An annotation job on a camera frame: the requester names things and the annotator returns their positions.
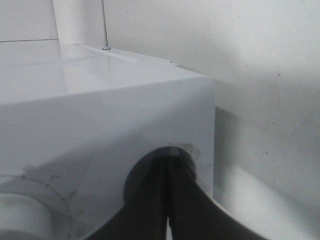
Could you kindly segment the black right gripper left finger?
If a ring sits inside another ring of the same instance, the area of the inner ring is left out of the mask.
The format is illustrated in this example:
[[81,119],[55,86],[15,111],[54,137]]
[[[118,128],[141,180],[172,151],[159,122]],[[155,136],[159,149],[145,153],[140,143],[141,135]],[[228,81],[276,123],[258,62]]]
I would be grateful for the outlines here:
[[165,240],[167,161],[154,160],[127,203],[88,240]]

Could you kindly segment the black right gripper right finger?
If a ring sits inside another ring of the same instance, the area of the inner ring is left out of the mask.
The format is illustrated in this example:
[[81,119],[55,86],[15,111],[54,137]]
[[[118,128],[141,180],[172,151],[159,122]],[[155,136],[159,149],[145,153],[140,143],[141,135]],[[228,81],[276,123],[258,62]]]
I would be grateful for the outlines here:
[[174,240],[251,240],[253,233],[224,213],[178,161],[167,167]]

